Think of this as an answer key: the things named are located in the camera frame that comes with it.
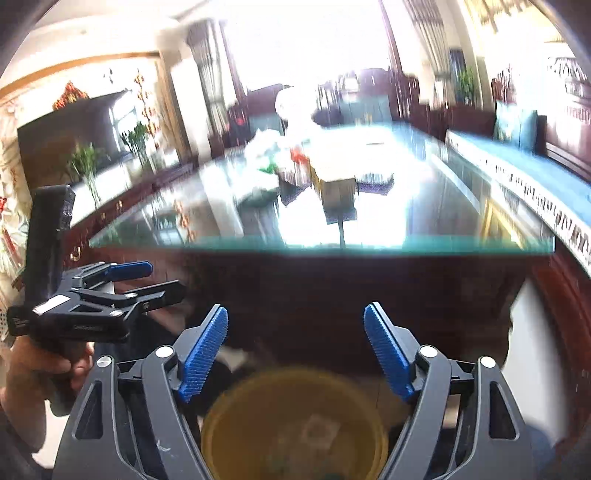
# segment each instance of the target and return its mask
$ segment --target glass table top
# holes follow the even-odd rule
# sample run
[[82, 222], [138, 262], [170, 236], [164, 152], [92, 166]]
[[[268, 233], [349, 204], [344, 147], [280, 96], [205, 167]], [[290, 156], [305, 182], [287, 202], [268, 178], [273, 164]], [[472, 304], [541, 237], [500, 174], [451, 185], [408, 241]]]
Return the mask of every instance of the glass table top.
[[554, 237], [522, 201], [405, 123], [319, 130], [312, 169], [219, 158], [117, 218], [90, 246], [283, 254], [536, 254]]

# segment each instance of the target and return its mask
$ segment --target dark wooden table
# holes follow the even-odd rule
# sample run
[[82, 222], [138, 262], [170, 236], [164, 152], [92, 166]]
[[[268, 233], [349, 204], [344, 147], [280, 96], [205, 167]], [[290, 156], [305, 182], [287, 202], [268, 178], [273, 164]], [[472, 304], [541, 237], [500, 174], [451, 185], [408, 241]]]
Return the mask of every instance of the dark wooden table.
[[554, 251], [539, 218], [406, 124], [327, 129], [306, 151], [312, 165], [354, 165], [354, 209], [327, 212], [313, 186], [221, 158], [112, 222], [91, 239], [92, 259], [151, 261], [146, 283], [189, 286], [189, 313], [165, 318], [169, 328], [220, 303], [226, 343], [280, 364], [377, 371], [362, 326], [372, 301], [450, 358], [502, 364], [511, 304]]

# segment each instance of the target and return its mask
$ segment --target green plant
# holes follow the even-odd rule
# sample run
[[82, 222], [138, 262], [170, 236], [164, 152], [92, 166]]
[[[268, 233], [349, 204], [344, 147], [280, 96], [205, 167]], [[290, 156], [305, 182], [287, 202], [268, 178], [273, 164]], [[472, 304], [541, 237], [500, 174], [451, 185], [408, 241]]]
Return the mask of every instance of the green plant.
[[92, 143], [86, 147], [76, 144], [76, 150], [70, 156], [69, 166], [79, 179], [96, 174], [96, 164], [100, 156], [104, 155], [102, 148], [94, 148]]
[[458, 75], [460, 83], [459, 90], [466, 103], [474, 103], [474, 91], [476, 86], [476, 79], [472, 69], [464, 69]]
[[148, 162], [148, 155], [146, 153], [147, 135], [148, 128], [142, 122], [138, 122], [133, 130], [121, 134], [123, 144], [129, 148], [131, 153], [138, 156], [142, 165]]
[[98, 163], [99, 157], [105, 155], [105, 151], [102, 148], [94, 148], [92, 143], [86, 147], [81, 147], [80, 144], [76, 144], [76, 150], [70, 156], [68, 163], [70, 171], [76, 173], [79, 179], [84, 180], [88, 185], [90, 194], [95, 201], [95, 206], [99, 206], [100, 196], [96, 190], [96, 164]]

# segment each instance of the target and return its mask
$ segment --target ceiling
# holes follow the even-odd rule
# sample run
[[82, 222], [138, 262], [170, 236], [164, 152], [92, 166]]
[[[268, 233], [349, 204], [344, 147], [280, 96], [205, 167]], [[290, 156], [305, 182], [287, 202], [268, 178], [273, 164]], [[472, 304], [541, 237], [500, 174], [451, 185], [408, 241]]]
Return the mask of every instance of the ceiling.
[[158, 50], [163, 32], [174, 31], [207, 0], [60, 0], [27, 35], [0, 88], [69, 60]]

